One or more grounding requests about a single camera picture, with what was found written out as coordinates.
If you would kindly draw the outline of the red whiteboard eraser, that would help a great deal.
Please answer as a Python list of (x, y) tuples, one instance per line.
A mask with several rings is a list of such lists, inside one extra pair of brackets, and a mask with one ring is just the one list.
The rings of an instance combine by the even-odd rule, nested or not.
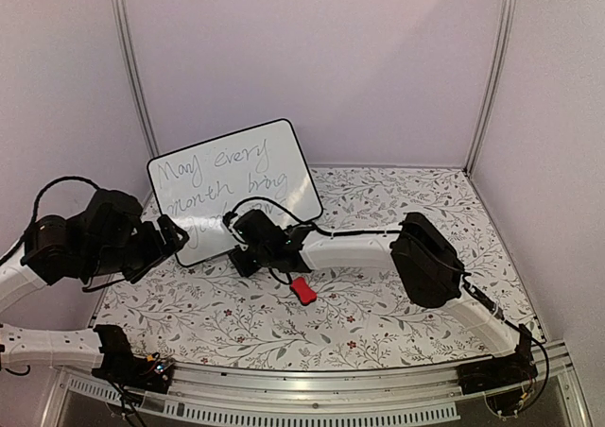
[(317, 293), (308, 285), (303, 277), (294, 279), (289, 287), (302, 306), (307, 306), (317, 300)]

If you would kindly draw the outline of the white whiteboard with black frame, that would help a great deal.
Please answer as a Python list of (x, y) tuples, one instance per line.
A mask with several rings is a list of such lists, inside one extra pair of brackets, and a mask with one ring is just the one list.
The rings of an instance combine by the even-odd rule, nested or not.
[(229, 211), (259, 208), (285, 227), (315, 220), (323, 207), (293, 125), (286, 119), (245, 128), (150, 160), (147, 174), (161, 214), (189, 240), (176, 255), (191, 267), (236, 241), (223, 224)]

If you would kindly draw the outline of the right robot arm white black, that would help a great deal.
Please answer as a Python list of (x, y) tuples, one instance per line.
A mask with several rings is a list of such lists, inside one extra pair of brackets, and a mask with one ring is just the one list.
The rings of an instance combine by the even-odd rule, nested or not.
[(242, 277), (261, 268), (287, 276), (358, 266), (396, 272), (409, 300), (453, 316), (485, 346), (490, 359), (457, 368), (466, 394), (534, 380), (537, 340), (514, 325), (502, 308), (469, 281), (456, 249), (421, 213), (407, 213), (396, 230), (327, 231), (295, 218), (281, 228), (262, 210), (231, 209), (222, 222), (238, 242), (229, 258)]

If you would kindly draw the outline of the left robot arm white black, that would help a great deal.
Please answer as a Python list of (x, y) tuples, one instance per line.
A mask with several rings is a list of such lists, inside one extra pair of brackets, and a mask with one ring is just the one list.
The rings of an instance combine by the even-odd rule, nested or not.
[[(155, 222), (142, 220), (136, 197), (82, 176), (72, 180), (93, 188), (87, 207), (69, 218), (40, 216), (43, 197), (35, 197), (25, 230), (1, 258), (2, 309), (63, 279), (81, 282), (85, 293), (104, 289), (94, 283), (104, 276), (118, 274), (137, 283), (188, 242), (188, 233), (166, 214)], [(1, 367), (15, 373), (32, 365), (78, 367), (121, 384), (133, 383), (155, 366), (132, 352), (119, 326), (70, 332), (3, 328)]]

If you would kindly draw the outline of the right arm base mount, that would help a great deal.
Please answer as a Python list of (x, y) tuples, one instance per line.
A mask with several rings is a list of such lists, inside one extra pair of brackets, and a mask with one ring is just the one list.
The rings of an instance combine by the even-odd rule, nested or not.
[(520, 384), (538, 376), (531, 356), (520, 353), (491, 358), (456, 367), (458, 385), (464, 395)]

